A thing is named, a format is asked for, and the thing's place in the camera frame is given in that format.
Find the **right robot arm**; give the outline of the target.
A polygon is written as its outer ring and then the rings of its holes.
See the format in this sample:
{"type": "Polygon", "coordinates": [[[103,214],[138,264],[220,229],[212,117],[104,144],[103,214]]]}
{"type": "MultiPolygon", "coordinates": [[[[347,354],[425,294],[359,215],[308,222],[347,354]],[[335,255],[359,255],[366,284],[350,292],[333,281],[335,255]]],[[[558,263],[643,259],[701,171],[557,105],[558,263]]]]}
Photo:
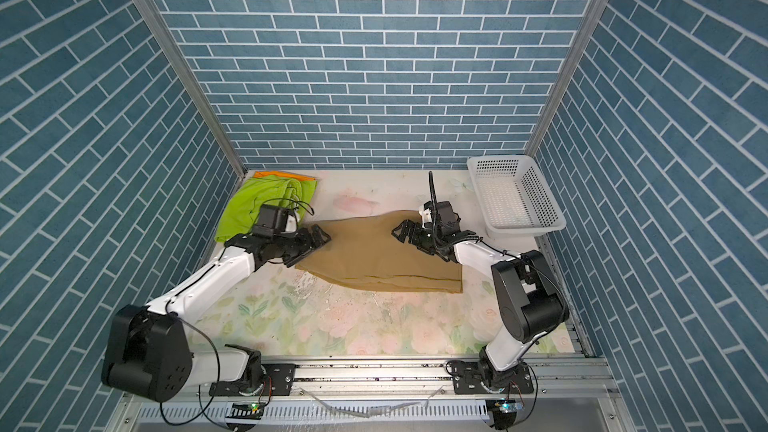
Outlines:
{"type": "Polygon", "coordinates": [[[569,318],[566,298],[538,251],[515,255],[487,244],[472,231],[412,220],[396,226],[392,236],[492,279],[502,326],[480,354],[481,370],[489,380],[521,366],[532,346],[569,318]]]}

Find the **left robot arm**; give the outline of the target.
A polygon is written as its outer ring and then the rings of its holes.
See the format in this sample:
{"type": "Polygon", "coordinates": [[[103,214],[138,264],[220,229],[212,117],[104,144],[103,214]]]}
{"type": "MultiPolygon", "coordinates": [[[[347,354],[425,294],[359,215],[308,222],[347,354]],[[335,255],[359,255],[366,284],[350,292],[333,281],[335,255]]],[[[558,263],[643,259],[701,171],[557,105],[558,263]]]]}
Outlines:
{"type": "Polygon", "coordinates": [[[209,385],[213,396],[249,396],[266,387],[261,354],[227,345],[194,352],[188,340],[198,319],[225,293],[263,265],[291,267],[329,243],[320,226],[290,233],[239,234],[222,254],[184,282],[145,305],[121,308],[110,326],[101,381],[165,403],[188,386],[209,385]]]}

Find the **neon green shorts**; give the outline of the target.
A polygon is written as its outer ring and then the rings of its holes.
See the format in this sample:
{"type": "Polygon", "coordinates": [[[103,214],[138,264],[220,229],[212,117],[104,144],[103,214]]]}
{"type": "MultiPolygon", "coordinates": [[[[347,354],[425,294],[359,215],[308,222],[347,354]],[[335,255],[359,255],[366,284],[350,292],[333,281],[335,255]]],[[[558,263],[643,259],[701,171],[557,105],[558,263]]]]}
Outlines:
{"type": "Polygon", "coordinates": [[[293,209],[299,220],[312,213],[310,202],[317,180],[298,181],[279,177],[250,178],[230,199],[219,221],[215,241],[225,243],[230,238],[251,231],[262,204],[293,209]]]}

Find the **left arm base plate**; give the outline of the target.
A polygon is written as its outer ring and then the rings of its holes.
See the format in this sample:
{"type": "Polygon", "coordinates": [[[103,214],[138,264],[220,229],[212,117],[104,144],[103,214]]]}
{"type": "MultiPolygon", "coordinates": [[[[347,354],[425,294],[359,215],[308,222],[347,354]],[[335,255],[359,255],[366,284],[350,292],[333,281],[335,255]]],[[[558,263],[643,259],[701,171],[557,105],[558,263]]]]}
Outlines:
{"type": "Polygon", "coordinates": [[[217,382],[210,386],[213,397],[264,398],[290,395],[297,366],[291,363],[260,365],[236,381],[217,382]]]}

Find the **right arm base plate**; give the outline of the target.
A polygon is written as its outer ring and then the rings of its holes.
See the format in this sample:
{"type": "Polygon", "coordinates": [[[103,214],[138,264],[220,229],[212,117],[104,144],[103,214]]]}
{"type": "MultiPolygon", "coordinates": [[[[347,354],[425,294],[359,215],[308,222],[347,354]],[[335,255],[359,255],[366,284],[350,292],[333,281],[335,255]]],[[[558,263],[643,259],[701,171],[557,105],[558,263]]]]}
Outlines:
{"type": "Polygon", "coordinates": [[[531,394],[535,391],[533,374],[527,363],[497,371],[485,360],[450,360],[444,364],[454,393],[473,394],[531,394]]]}

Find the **tan brown shorts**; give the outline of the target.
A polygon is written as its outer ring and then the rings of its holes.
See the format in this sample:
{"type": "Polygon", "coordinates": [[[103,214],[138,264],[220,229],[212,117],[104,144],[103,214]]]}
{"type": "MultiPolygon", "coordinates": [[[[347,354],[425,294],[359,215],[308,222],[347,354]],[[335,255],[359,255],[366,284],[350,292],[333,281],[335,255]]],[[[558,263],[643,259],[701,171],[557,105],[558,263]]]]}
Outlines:
{"type": "Polygon", "coordinates": [[[461,265],[430,256],[392,235],[406,219],[421,221],[416,211],[319,221],[317,225],[331,241],[296,268],[357,290],[460,293],[461,265]]]}

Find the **orange shorts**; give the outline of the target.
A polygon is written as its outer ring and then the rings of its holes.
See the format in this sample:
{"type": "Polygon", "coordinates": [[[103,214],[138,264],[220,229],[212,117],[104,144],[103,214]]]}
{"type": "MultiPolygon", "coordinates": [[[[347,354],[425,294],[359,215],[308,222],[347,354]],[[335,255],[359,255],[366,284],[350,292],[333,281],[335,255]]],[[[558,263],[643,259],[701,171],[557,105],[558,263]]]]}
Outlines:
{"type": "Polygon", "coordinates": [[[302,174],[282,172],[282,171],[257,171],[254,172],[252,178],[265,178],[265,177],[279,177],[284,179],[295,179],[298,181],[313,181],[315,177],[306,176],[302,174]]]}

